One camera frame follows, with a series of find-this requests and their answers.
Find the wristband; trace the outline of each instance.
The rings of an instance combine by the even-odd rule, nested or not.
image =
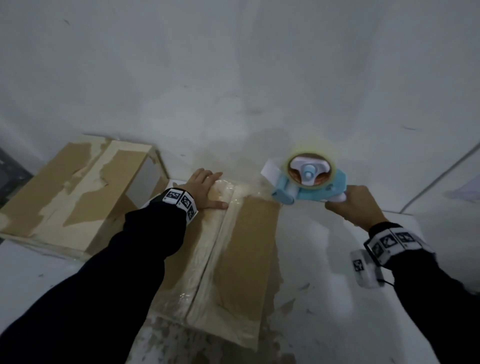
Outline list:
[[[379,232],[364,244],[376,265],[384,267],[391,257],[406,250],[433,249],[414,233],[404,228],[390,228]]]
[[[180,188],[170,188],[165,190],[163,193],[150,199],[150,201],[148,201],[143,207],[147,207],[152,201],[162,201],[170,205],[175,205],[177,208],[185,211],[187,213],[187,225],[190,224],[193,218],[198,214],[197,206],[195,205],[193,197],[187,191],[181,190]]]

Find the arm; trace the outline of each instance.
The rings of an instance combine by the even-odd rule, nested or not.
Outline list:
[[[207,199],[220,175],[197,170],[178,188],[197,208],[226,208]],[[124,363],[162,283],[164,260],[181,247],[185,227],[186,212],[162,198],[128,213],[107,248],[5,330],[0,363]]]
[[[369,233],[401,228],[389,222],[365,186],[349,186],[347,201],[325,207]],[[443,272],[426,250],[406,250],[392,256],[385,268],[392,270],[395,292],[405,311],[430,342],[441,363],[475,357],[474,338],[480,324],[476,296]]]

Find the hand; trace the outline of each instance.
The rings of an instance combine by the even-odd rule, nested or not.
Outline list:
[[[208,199],[208,191],[210,191],[210,188],[222,174],[223,172],[212,173],[211,170],[199,168],[192,174],[187,183],[181,185],[174,184],[174,187],[187,191],[193,197],[197,210],[202,208],[226,209],[228,208],[228,203]]]
[[[325,208],[345,220],[360,226],[366,232],[379,222],[388,221],[366,186],[348,185],[344,202],[326,202]]]

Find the left hand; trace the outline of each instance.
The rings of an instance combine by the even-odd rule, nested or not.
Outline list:
[[[187,183],[174,185],[174,187],[187,191],[193,197],[197,210],[202,208],[227,209],[228,203],[208,199],[208,191],[222,174],[223,172],[212,173],[211,170],[199,168],[192,174]]]

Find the black sleeve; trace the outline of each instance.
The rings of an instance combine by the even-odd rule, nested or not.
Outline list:
[[[370,237],[398,224],[372,227]],[[442,363],[465,363],[477,355],[480,301],[439,267],[433,254],[410,250],[393,256],[386,268],[405,311],[430,342]]]
[[[185,227],[164,202],[128,213],[107,248],[4,331],[0,363],[125,363]]]

